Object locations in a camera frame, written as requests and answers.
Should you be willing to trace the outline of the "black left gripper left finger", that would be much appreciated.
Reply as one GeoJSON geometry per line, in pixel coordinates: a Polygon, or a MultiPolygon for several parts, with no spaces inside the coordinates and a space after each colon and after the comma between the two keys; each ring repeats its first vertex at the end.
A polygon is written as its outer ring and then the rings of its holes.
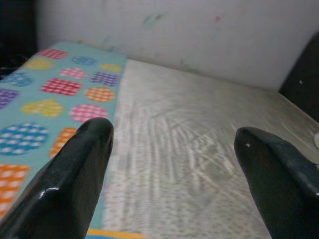
{"type": "Polygon", "coordinates": [[[84,122],[33,177],[0,222],[3,239],[83,239],[113,148],[106,118],[84,122]]]}

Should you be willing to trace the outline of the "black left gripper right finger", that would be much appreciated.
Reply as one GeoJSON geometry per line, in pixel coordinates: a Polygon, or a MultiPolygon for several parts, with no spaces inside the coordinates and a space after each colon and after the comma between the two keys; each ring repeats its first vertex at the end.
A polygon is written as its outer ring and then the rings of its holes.
{"type": "Polygon", "coordinates": [[[236,131],[234,149],[270,236],[317,239],[317,166],[288,141],[255,127],[236,131]]]}

